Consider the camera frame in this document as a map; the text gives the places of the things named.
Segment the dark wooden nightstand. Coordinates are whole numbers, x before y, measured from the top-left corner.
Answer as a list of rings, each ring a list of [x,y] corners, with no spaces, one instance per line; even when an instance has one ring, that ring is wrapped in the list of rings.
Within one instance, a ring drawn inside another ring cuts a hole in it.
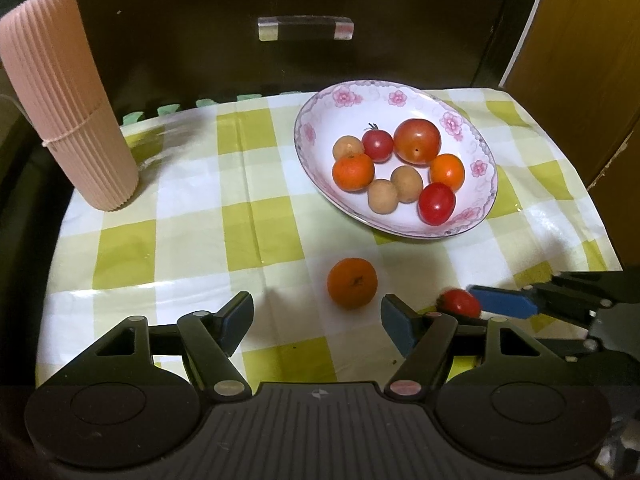
[[[535,0],[78,0],[119,113],[355,79],[495,87]]]

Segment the pink ribbed cylinder case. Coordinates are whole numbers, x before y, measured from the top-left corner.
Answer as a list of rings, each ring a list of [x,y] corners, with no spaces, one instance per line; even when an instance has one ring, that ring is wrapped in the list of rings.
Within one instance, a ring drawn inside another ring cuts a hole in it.
[[[1,19],[1,61],[40,136],[93,208],[126,204],[138,166],[120,131],[77,0],[26,0]]]

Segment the large red tomato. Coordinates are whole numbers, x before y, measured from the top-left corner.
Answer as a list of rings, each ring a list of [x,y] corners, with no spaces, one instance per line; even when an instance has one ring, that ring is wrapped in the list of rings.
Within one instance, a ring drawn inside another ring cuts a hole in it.
[[[408,164],[427,166],[439,154],[442,137],[429,120],[410,118],[394,132],[396,155]]]

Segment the cherry tomato with stem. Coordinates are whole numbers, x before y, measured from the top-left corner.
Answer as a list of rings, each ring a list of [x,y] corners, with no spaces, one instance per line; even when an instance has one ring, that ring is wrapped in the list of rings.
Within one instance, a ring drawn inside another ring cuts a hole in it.
[[[372,122],[362,136],[361,143],[364,154],[368,155],[376,164],[382,164],[389,160],[395,147],[392,136]]]

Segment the tan longan fruit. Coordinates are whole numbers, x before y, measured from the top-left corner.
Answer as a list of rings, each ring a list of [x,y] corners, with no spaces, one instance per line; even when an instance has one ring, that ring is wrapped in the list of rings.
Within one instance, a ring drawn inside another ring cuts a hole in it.
[[[376,214],[391,214],[399,204],[398,192],[390,180],[376,179],[368,187],[368,205]]]

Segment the brown wooden cabinet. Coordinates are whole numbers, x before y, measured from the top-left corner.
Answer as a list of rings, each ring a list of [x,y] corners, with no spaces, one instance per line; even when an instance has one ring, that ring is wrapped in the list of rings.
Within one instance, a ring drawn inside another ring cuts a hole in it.
[[[574,165],[626,257],[639,245],[639,0],[540,0],[506,90]]]

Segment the green checkered tablecloth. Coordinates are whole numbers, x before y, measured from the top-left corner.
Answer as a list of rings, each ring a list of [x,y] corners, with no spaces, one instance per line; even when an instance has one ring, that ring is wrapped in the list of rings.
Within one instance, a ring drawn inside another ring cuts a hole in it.
[[[427,308],[448,287],[518,288],[620,263],[578,173],[508,94],[442,99],[480,129],[498,164],[495,207],[449,240],[403,240],[349,219],[314,188],[293,144],[301,96],[155,117],[124,130],[136,198],[102,212],[74,195],[47,284],[36,378],[44,382],[129,315],[175,323],[250,292],[255,319],[233,363],[261,382],[386,382],[400,356],[380,307],[338,308],[335,263],[373,264],[378,292]]]

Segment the tan longan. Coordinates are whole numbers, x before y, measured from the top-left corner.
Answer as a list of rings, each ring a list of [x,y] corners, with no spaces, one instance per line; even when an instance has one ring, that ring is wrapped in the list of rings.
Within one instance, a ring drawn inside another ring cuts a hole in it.
[[[399,166],[390,176],[397,191],[398,200],[403,204],[412,204],[420,196],[424,185],[421,175],[411,166]]]
[[[335,160],[349,155],[364,153],[364,147],[356,136],[341,136],[333,145],[332,154]]]

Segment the small orange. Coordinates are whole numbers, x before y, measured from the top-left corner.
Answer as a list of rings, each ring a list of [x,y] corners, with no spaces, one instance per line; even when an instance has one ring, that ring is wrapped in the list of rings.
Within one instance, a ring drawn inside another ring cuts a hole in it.
[[[332,168],[334,183],[345,192],[360,192],[374,179],[374,162],[367,154],[346,155]]]
[[[363,258],[346,258],[329,272],[326,290],[337,307],[355,310],[370,304],[378,291],[375,268]]]
[[[438,155],[431,161],[428,178],[431,183],[447,185],[455,193],[462,187],[465,180],[464,165],[456,155]]]

